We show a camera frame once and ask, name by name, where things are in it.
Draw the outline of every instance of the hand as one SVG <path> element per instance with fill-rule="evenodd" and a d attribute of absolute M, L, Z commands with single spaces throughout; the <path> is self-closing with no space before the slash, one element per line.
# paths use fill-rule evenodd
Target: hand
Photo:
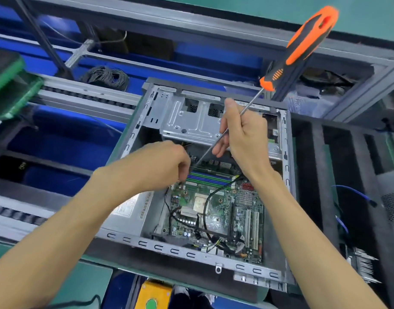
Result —
<path fill-rule="evenodd" d="M 172 141 L 147 144 L 108 166 L 98 168 L 84 190 L 98 193 L 98 197 L 114 208 L 138 193 L 185 181 L 190 163 L 184 148 Z"/>
<path fill-rule="evenodd" d="M 213 154 L 220 158 L 230 146 L 231 155 L 253 183 L 264 179 L 267 173 L 274 176 L 268 157 L 267 120 L 250 110 L 240 116 L 242 110 L 243 107 L 237 105 L 233 99 L 225 100 L 220 133 L 228 127 L 229 134 L 213 148 Z"/>

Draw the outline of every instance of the screwdriver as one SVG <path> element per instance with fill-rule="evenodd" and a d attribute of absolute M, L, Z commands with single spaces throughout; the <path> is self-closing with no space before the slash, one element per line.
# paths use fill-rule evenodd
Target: screwdriver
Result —
<path fill-rule="evenodd" d="M 325 6 L 310 17 L 294 34 L 288 42 L 286 51 L 267 75 L 260 79 L 261 90 L 243 108 L 240 115 L 244 114 L 251 104 L 261 95 L 264 90 L 274 92 L 280 82 L 284 71 L 288 67 L 295 67 L 301 61 L 306 60 L 311 53 L 328 36 L 339 18 L 339 11 L 332 6 Z M 190 172 L 198 166 L 215 147 L 215 145 L 228 133 L 228 128 L 218 137 L 213 145 L 201 156 L 200 160 L 190 168 Z"/>

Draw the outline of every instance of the pci slot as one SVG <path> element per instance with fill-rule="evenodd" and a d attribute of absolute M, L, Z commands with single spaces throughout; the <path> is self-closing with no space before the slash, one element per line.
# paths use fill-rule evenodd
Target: pci slot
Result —
<path fill-rule="evenodd" d="M 251 228 L 251 209 L 246 210 L 246 223 L 244 225 L 244 234 L 246 235 L 244 243 L 246 247 L 250 246 L 250 228 Z"/>
<path fill-rule="evenodd" d="M 258 227 L 260 222 L 260 213 L 258 211 L 254 212 L 253 220 L 253 249 L 258 250 Z"/>

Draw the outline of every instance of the orange screwdriver handle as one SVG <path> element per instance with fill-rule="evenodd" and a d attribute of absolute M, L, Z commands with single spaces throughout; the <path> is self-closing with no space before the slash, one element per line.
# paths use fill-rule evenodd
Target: orange screwdriver handle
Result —
<path fill-rule="evenodd" d="M 310 17 L 288 42 L 284 58 L 260 79 L 260 85 L 267 91 L 275 91 L 285 67 L 307 59 L 328 36 L 338 18 L 339 11 L 332 6 L 325 6 Z"/>

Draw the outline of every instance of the motherboard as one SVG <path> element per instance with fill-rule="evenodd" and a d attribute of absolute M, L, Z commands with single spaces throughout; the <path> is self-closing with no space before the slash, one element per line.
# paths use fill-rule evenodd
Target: motherboard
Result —
<path fill-rule="evenodd" d="M 165 195 L 170 212 L 162 234 L 187 239 L 190 248 L 202 252 L 260 264 L 264 205 L 240 175 L 231 164 L 209 161 L 172 185 Z"/>

